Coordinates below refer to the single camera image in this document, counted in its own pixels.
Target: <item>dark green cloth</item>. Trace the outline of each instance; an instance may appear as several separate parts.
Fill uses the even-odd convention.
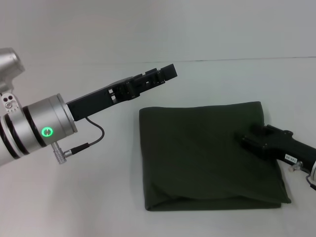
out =
[[[139,113],[149,211],[277,208],[291,203],[276,160],[241,148],[235,132],[264,125],[260,102]]]

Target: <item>silver metal cylinder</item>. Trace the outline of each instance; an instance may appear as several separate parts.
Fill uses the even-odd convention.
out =
[[[74,119],[60,94],[29,105],[28,109],[46,145],[77,132]]]
[[[0,165],[53,145],[75,132],[74,119],[60,94],[23,109],[16,105],[16,109],[0,117]],[[58,151],[58,148],[54,150],[56,157]]]
[[[20,58],[13,48],[0,49],[0,93],[12,88],[12,80],[24,72]]]
[[[55,156],[56,156],[56,158],[57,158],[58,163],[59,163],[59,164],[65,163],[67,160],[66,160],[66,158],[65,158],[65,156],[64,156],[63,151],[62,151],[61,148],[59,147],[58,143],[57,143],[57,142],[53,142],[53,143],[51,144],[51,146],[52,146],[52,148],[53,148],[53,150],[54,150],[54,154],[55,154]]]

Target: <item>white table surface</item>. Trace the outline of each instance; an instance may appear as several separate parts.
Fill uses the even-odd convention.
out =
[[[0,237],[297,237],[316,233],[316,192],[281,163],[291,204],[148,212],[138,112],[261,101],[266,123],[316,147],[314,1],[0,0],[0,47],[26,72],[23,105],[65,101],[172,62],[178,77],[90,118],[97,145],[58,165],[50,147],[0,167]],[[253,59],[244,58],[284,58]],[[97,139],[84,120],[60,142]]]

